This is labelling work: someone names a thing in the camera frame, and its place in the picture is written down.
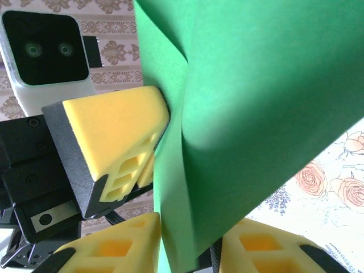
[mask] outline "yellow foam block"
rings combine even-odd
[[[243,219],[222,240],[220,273],[325,273],[300,245],[312,241],[250,219]]]
[[[109,175],[100,202],[123,199],[169,120],[159,90],[144,86],[64,101],[63,107],[92,179]]]
[[[59,248],[76,249],[59,273],[156,272],[159,242],[159,214],[146,213]]]
[[[138,180],[136,181],[139,188],[148,186],[153,182],[153,170],[154,170],[154,154],[151,154],[147,164],[145,165],[143,171],[140,173]]]

